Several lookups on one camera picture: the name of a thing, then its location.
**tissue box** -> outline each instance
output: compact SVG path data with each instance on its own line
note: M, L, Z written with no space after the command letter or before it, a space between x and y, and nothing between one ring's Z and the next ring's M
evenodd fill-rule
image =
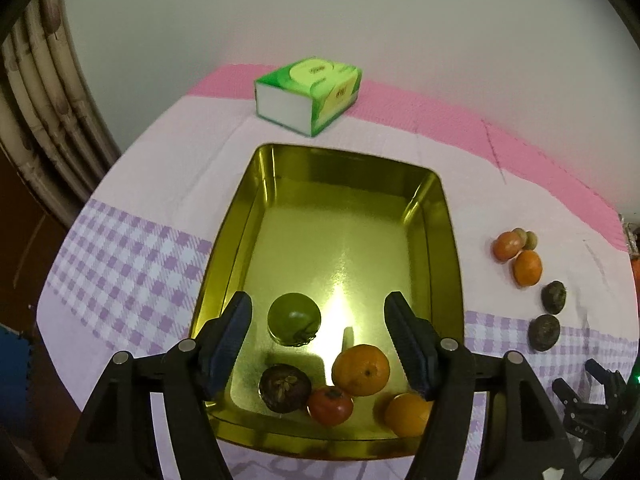
M317 57L283 66L255 81L258 116L315 137L358 97L362 70Z

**metal tray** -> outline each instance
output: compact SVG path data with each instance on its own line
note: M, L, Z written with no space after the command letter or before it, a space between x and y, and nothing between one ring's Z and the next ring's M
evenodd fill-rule
M207 404L216 436L275 454L326 460L415 453L380 415L408 391L385 327L383 305L399 290L442 337L462 340L460 267L439 177L433 171L358 153L270 144L254 153L229 206L207 266L192 335L219 316L236 290L252 298L254 318L224 396ZM322 312L309 345L277 345L267 329L273 300L312 298ZM270 365L331 384L343 347L367 343L388 357L391 376L375 396L354 400L345 423L327 429L305 412L270 412L258 381Z

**tablecloth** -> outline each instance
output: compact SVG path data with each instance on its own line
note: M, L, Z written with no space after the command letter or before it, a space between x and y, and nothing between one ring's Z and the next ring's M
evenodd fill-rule
M636 294L618 215L534 147L468 110L364 81L356 104L308 139L255 116L252 81L270 67L225 66L181 98L122 156L86 204L52 266L38 325L56 370L82 408L110 356L163 352L188 334L213 241L244 169L266 142L386 156L442 180L462 272L465 345L522 352L553 398L563 377L591 402L604 391L584 372L595 358L627 377L638 353ZM559 342L527 344L540 288L513 285L490 259L492 239L536 231L543 283L568 289ZM154 396L162 468L179 478ZM484 421L476 395L461 479L474 477ZM398 479L411 458L321 462L221 442L234 478Z

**bolt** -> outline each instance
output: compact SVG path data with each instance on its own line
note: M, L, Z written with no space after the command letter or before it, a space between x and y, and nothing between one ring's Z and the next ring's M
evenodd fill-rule
M113 356L112 360L114 364L121 365L126 363L128 359L129 359L129 354L127 354L126 352L117 352Z
M521 365L524 362L524 357L522 357L522 354L513 350L511 352L508 352L507 359L515 365Z
M449 352L453 352L458 349L458 342L455 339L446 337L440 342L440 346Z
M196 348L196 342L193 339L183 339L178 343L180 352L190 352L194 348Z

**green tomato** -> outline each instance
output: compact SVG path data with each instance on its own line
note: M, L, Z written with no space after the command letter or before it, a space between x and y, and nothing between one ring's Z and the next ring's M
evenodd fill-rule
M277 298L269 309L267 325L271 337L283 346L302 346L316 337L320 309L311 298L290 292Z

